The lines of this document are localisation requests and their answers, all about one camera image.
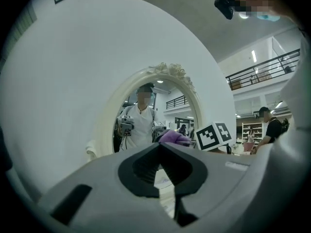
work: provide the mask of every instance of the white mirror frame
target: white mirror frame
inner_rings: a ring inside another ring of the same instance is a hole
[[[180,64],[170,64],[167,66],[165,63],[161,63],[155,67],[143,69],[129,77],[108,100],[107,105],[97,120],[94,131],[95,149],[93,151],[95,151],[97,158],[114,153],[113,128],[118,111],[125,99],[143,84],[156,79],[172,82],[185,95],[194,115],[194,128],[203,127],[204,113],[190,77],[186,76],[185,70]]]

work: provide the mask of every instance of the ceiling light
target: ceiling light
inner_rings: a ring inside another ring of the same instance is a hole
[[[241,12],[239,13],[239,16],[240,16],[242,19],[248,19],[248,18],[249,18],[249,16],[247,16],[247,15],[241,13]]]
[[[253,55],[253,61],[254,61],[254,62],[257,62],[257,58],[256,58],[256,54],[255,54],[255,51],[254,51],[254,50],[252,51],[252,55]]]
[[[278,103],[278,105],[276,106],[276,109],[277,109],[278,107],[280,107],[282,103],[283,103],[283,101],[281,101],[280,103]]]

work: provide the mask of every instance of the purple cloth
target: purple cloth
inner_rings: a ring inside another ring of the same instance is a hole
[[[179,145],[184,145],[185,142],[189,142],[190,139],[188,137],[183,136],[181,133],[178,133],[174,130],[170,130],[166,132],[159,140],[159,143],[171,142]]]

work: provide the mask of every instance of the fluorescent light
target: fluorescent light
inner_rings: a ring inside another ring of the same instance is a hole
[[[249,18],[249,16],[247,16],[247,15],[241,13],[241,12],[239,13],[239,16],[240,16],[242,19],[248,19],[248,18]]]
[[[254,62],[257,62],[257,58],[256,58],[256,54],[255,54],[255,51],[254,51],[254,50],[252,51],[252,55],[253,55],[253,61],[254,61]]]
[[[282,103],[283,103],[283,101],[281,101],[280,103],[278,103],[278,105],[276,106],[276,109],[277,109],[278,107],[280,107]]]

